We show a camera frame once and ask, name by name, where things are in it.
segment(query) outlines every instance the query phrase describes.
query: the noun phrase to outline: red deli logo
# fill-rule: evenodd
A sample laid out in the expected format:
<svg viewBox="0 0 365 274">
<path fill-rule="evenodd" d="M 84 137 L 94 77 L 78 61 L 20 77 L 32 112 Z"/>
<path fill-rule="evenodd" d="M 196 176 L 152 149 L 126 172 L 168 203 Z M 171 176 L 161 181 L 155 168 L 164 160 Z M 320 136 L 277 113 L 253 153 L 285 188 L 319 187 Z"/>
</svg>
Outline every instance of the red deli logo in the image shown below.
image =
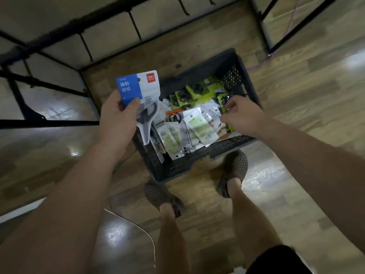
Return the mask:
<svg viewBox="0 0 365 274">
<path fill-rule="evenodd" d="M 147 82 L 148 83 L 150 83 L 150 82 L 156 82 L 155 73 L 148 73 L 147 74 Z"/>
</svg>

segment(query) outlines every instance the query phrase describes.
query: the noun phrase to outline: ankle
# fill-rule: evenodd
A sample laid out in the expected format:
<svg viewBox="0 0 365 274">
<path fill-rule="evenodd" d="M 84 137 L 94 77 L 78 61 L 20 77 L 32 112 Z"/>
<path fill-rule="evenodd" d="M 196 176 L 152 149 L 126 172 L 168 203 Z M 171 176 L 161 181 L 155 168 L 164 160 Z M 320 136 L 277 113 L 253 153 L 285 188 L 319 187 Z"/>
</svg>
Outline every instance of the ankle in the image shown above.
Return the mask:
<svg viewBox="0 0 365 274">
<path fill-rule="evenodd" d="M 172 207 L 172 205 L 170 203 L 163 203 L 159 207 L 159 210 L 161 212 L 162 218 L 169 218 L 169 219 L 174 219 L 175 220 L 175 218 L 176 218 L 175 211 L 174 211 L 174 208 Z"/>
<path fill-rule="evenodd" d="M 232 178 L 227 182 L 227 190 L 230 197 L 237 193 L 242 193 L 241 180 L 238 178 Z"/>
</svg>

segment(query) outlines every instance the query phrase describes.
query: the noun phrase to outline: forearm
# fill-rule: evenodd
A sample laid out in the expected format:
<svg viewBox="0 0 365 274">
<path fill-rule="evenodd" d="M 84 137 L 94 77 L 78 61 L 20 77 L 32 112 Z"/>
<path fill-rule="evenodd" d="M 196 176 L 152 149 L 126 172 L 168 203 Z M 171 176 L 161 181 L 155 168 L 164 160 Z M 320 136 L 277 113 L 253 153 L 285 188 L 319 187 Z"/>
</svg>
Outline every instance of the forearm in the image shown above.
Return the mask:
<svg viewBox="0 0 365 274">
<path fill-rule="evenodd" d="M 115 162 L 100 145 L 89 150 L 0 246 L 7 273 L 87 270 Z"/>
<path fill-rule="evenodd" d="M 257 138 L 266 143 L 319 207 L 365 251 L 365 160 L 266 118 Z"/>
</svg>

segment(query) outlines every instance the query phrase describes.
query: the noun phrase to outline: metal rack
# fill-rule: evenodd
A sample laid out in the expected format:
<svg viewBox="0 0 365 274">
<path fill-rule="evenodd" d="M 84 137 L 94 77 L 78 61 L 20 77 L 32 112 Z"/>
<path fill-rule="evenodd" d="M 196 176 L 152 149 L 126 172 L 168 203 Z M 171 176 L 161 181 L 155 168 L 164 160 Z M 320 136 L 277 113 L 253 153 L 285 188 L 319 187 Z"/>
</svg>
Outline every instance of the metal rack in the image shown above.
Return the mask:
<svg viewBox="0 0 365 274">
<path fill-rule="evenodd" d="M 19 90 L 19 87 L 18 87 L 16 81 L 24 82 L 24 83 L 30 85 L 31 87 L 34 87 L 34 86 L 45 87 L 45 88 L 65 92 L 68 94 L 73 94 L 73 95 L 88 98 L 92 109 L 97 113 L 98 116 L 100 116 L 100 111 L 97 110 L 94 99 L 89 91 L 89 88 L 87 87 L 85 80 L 83 79 L 81 71 L 84 71 L 94 65 L 100 64 L 108 59 L 111 59 L 112 57 L 115 57 L 128 50 L 131 50 L 139 45 L 152 41 L 157 37 L 163 36 L 166 33 L 174 31 L 182 26 L 185 26 L 202 17 L 205 17 L 208 14 L 214 13 L 217 10 L 220 10 L 229 5 L 232 5 L 240 0 L 234 1 L 223 7 L 215 9 L 205 15 L 192 19 L 178 27 L 175 27 L 164 33 L 161 33 L 151 39 L 143 41 L 143 39 L 139 33 L 139 30 L 136 26 L 136 23 L 133 19 L 133 16 L 131 14 L 131 10 L 133 7 L 138 6 L 139 4 L 142 4 L 146 1 L 148 1 L 148 0 L 117 0 L 111 4 L 108 4 L 107 6 L 102 7 L 94 12 L 91 12 L 81 18 L 73 19 L 66 25 L 61 26 L 57 29 L 54 29 L 54 30 L 52 30 L 30 42 L 26 42 L 26 43 L 14 38 L 13 36 L 3 32 L 3 31 L 0 31 L 0 37 L 6 39 L 8 41 L 11 41 L 12 43 L 17 45 L 10 51 L 0 55 L 0 66 L 1 66 L 0 77 L 7 79 L 8 85 L 9 85 L 9 87 L 16 99 L 16 102 L 18 103 L 18 105 L 21 109 L 21 113 L 24 117 L 24 120 L 0 120 L 0 129 L 99 125 L 99 121 L 46 120 L 46 118 L 43 115 L 35 112 L 25 103 L 25 100 L 23 99 L 23 96 Z M 190 14 L 186 10 L 182 0 L 178 0 L 178 1 L 180 3 L 180 6 L 181 6 L 183 12 L 186 14 L 186 16 L 190 16 Z M 265 50 L 266 50 L 268 56 L 271 56 L 274 52 L 276 52 L 276 50 L 278 50 L 285 42 L 287 42 L 291 37 L 293 37 L 296 33 L 298 33 L 304 26 L 306 26 L 310 21 L 312 21 L 315 17 L 317 17 L 322 11 L 324 11 L 326 8 L 328 8 L 335 0 L 325 0 L 321 5 L 319 5 L 318 8 L 316 8 L 302 22 L 300 22 L 291 32 L 289 32 L 286 36 L 284 36 L 283 39 L 281 39 L 277 44 L 272 46 L 272 44 L 270 42 L 270 38 L 267 36 L 267 33 L 265 31 L 263 20 L 265 19 L 265 17 L 267 17 L 268 13 L 274 7 L 274 5 L 276 4 L 277 1 L 278 0 L 272 0 L 270 2 L 269 6 L 267 7 L 267 9 L 263 13 L 261 13 L 260 11 L 258 11 L 255 1 L 249 0 L 250 7 L 253 11 L 255 20 L 258 24 L 258 28 L 259 28 L 260 34 L 262 36 L 264 47 L 265 47 Z M 216 5 L 214 0 L 209 0 L 209 2 L 213 6 Z M 113 54 L 111 56 L 108 56 L 106 58 L 103 58 L 101 60 L 94 62 L 92 54 L 83 38 L 82 33 L 84 32 L 85 29 L 90 28 L 90 27 L 92 27 L 100 22 L 103 22 L 113 16 L 116 16 L 117 14 L 122 13 L 122 12 L 127 12 L 129 14 L 131 21 L 133 23 L 133 26 L 136 30 L 136 33 L 138 34 L 140 43 L 137 45 L 134 45 L 126 50 L 123 50 L 121 52 L 118 52 L 116 54 Z M 61 60 L 54 58 L 53 56 L 48 55 L 42 51 L 44 48 L 47 48 L 57 42 L 60 42 L 64 39 L 66 39 L 70 36 L 76 35 L 76 34 L 78 34 L 80 36 L 80 39 L 89 55 L 89 58 L 90 58 L 89 65 L 87 65 L 81 69 L 76 69 L 76 68 L 72 67 L 71 65 L 68 65 L 67 63 L 64 63 Z M 84 86 L 85 86 L 84 92 L 80 92 L 80 91 L 77 91 L 74 89 L 70 89 L 70 88 L 62 87 L 62 86 L 55 85 L 52 83 L 40 81 L 39 79 L 34 78 L 32 76 L 31 69 L 29 68 L 29 65 L 27 64 L 27 59 L 29 58 L 30 55 L 35 54 L 35 53 L 38 53 L 39 55 L 46 57 L 50 60 L 53 60 L 54 62 L 57 62 L 58 64 L 61 64 L 74 71 L 77 71 L 79 73 L 81 79 L 84 82 Z M 23 64 L 25 66 L 28 76 L 18 75 L 18 74 L 12 73 L 10 71 L 9 66 L 17 61 L 23 61 Z"/>
</svg>

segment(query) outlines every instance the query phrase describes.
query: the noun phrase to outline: black basket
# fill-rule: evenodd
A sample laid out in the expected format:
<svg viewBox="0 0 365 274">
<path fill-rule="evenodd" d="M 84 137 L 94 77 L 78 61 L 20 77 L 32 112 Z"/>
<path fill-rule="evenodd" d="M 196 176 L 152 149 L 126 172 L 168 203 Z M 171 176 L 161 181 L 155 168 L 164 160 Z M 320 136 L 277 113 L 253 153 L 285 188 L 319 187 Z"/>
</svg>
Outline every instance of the black basket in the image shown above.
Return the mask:
<svg viewBox="0 0 365 274">
<path fill-rule="evenodd" d="M 233 95 L 246 96 L 245 89 L 249 98 L 260 105 L 242 59 L 236 54 L 234 49 L 228 49 L 176 77 L 161 81 L 160 99 L 168 98 L 170 94 L 184 88 L 188 84 L 202 81 L 212 76 L 216 76 L 222 80 L 226 90 L 233 93 Z M 209 147 L 203 147 L 175 161 L 172 161 L 166 154 L 164 155 L 165 161 L 161 164 L 151 143 L 143 146 L 142 140 L 140 140 L 139 130 L 133 137 L 136 149 L 142 156 L 148 171 L 157 183 L 166 183 L 189 172 L 194 161 L 206 156 L 216 159 L 243 147 L 252 140 L 254 138 L 245 135 L 226 139 L 213 143 Z"/>
</svg>

